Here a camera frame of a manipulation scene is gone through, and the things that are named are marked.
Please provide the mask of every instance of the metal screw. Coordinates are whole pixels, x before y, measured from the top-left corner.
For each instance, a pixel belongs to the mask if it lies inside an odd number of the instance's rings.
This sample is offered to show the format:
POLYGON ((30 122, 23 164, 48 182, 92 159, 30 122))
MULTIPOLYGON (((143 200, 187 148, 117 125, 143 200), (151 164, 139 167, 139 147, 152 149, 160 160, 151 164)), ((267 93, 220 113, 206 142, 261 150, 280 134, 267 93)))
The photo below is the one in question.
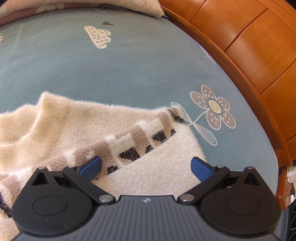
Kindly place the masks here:
POLYGON ((183 202, 192 202, 194 200, 194 196, 191 194, 183 194, 180 196, 180 199, 183 202))
POLYGON ((113 201, 113 197, 109 194, 99 196, 99 201, 101 202, 111 202, 113 201))

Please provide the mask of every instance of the black knit patch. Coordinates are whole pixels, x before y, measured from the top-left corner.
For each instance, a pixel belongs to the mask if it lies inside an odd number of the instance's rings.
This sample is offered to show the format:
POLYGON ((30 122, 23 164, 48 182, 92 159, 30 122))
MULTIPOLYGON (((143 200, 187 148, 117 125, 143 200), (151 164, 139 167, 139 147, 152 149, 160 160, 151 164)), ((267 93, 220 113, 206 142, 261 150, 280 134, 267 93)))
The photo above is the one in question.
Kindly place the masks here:
POLYGON ((110 167, 107 167, 107 174, 111 174, 112 172, 115 172, 116 170, 118 170, 118 166, 110 166, 110 167))
POLYGON ((148 152, 152 151, 153 150, 153 147, 152 145, 149 145, 146 147, 146 150, 145 150, 145 154, 147 154, 148 152))
POLYGON ((135 161, 140 158, 139 153, 136 151, 135 147, 129 148, 128 150, 119 154, 121 158, 135 161))
POLYGON ((168 110, 170 112, 170 115, 173 117, 174 121, 180 124, 185 124, 184 119, 182 119, 180 116, 175 115, 171 110, 168 110))
POLYGON ((175 129, 170 130, 170 135, 173 136, 176 133, 175 129))
POLYGON ((0 208, 4 211, 7 217, 11 218, 11 209, 7 206, 7 203, 4 201, 2 193, 0 193, 0 208))
POLYGON ((156 132, 153 136, 152 136, 153 140, 159 141, 160 143, 164 143, 167 138, 165 136, 165 133, 163 132, 163 130, 156 132))

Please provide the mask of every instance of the sweater collar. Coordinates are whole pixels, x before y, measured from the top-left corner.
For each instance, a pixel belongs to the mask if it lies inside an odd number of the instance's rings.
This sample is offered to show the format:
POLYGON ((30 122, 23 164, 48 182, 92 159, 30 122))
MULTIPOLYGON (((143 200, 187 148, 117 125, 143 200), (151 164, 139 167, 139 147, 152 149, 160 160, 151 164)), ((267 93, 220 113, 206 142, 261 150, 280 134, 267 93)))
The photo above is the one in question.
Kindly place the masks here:
POLYGON ((0 114, 0 174, 37 164, 55 144, 69 100, 45 92, 37 105, 0 114))

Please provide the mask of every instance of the wooden bed frame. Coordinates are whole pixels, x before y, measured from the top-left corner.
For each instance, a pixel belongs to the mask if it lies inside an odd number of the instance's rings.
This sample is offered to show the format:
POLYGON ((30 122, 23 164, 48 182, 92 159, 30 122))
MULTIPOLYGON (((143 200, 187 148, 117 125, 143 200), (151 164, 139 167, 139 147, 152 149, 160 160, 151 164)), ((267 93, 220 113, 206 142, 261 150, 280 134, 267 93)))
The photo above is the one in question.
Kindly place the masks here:
POLYGON ((276 197, 285 209, 287 167, 296 159, 296 11, 284 0, 159 2, 224 69, 260 121, 277 156, 276 197))

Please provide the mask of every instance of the cream fuzzy sweater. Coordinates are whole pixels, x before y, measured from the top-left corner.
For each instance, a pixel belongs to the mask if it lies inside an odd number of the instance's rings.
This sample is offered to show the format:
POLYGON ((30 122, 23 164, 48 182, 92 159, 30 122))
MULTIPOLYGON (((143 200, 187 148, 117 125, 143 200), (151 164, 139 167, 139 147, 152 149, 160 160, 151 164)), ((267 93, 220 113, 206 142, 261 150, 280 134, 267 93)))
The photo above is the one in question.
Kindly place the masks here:
POLYGON ((0 115, 0 240, 18 234, 11 208, 38 166, 57 171, 95 155, 103 166, 93 183, 116 198, 177 197, 199 183, 192 157, 205 160, 176 107, 136 109, 43 93, 36 106, 0 115))

